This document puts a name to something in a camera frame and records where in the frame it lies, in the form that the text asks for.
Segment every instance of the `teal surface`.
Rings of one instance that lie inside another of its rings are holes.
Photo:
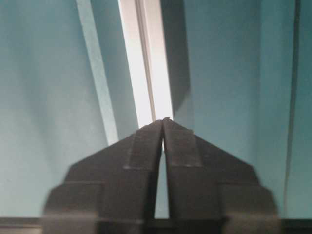
[[[284,212],[286,157],[293,68],[293,0],[263,0],[256,168]]]
[[[174,120],[194,128],[189,55],[182,0],[161,0]]]
[[[297,76],[296,2],[301,2]],[[311,218],[312,2],[185,0],[183,8],[191,91],[180,91],[192,101],[188,115],[195,133],[252,164],[273,192],[281,217]],[[178,57],[174,49],[167,53]],[[185,119],[177,116],[187,125]]]
[[[156,194],[155,218],[169,218],[166,158],[162,152]]]
[[[0,216],[39,216],[68,166],[107,146],[74,0],[0,3]]]
[[[312,218],[312,1],[301,1],[300,16],[287,214]]]
[[[194,131],[255,164],[260,2],[184,1]]]
[[[119,139],[138,129],[117,0],[91,0]]]

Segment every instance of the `blue-green background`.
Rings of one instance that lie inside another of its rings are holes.
[[[301,0],[296,51],[294,0],[161,3],[175,120],[252,164],[282,217],[312,218],[312,1]],[[118,3],[91,4],[124,138],[137,120]],[[76,2],[0,1],[0,216],[40,216],[68,166],[106,137]]]

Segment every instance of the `white light strip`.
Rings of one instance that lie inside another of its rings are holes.
[[[111,145],[118,141],[118,133],[104,63],[98,42],[98,34],[94,22],[92,6],[90,0],[76,0],[76,4],[91,64],[107,143],[108,145]]]
[[[136,0],[119,0],[119,10],[125,38],[136,116],[139,128],[153,121],[143,47],[137,16]]]
[[[140,0],[156,119],[173,119],[160,0]]]
[[[159,0],[118,0],[139,127],[173,118]]]

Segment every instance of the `teal wall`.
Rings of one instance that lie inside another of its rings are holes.
[[[260,2],[184,1],[194,131],[255,164]]]
[[[91,0],[119,139],[138,129],[117,0]]]
[[[298,74],[287,189],[289,218],[312,218],[312,1],[301,1]]]
[[[162,0],[162,8],[175,120],[251,163],[281,217],[311,218],[312,2]]]
[[[92,1],[119,138],[137,129],[117,1]],[[107,146],[75,0],[0,2],[0,216],[40,216],[68,166]]]
[[[256,168],[284,214],[293,67],[293,0],[263,0],[259,83],[259,138]]]

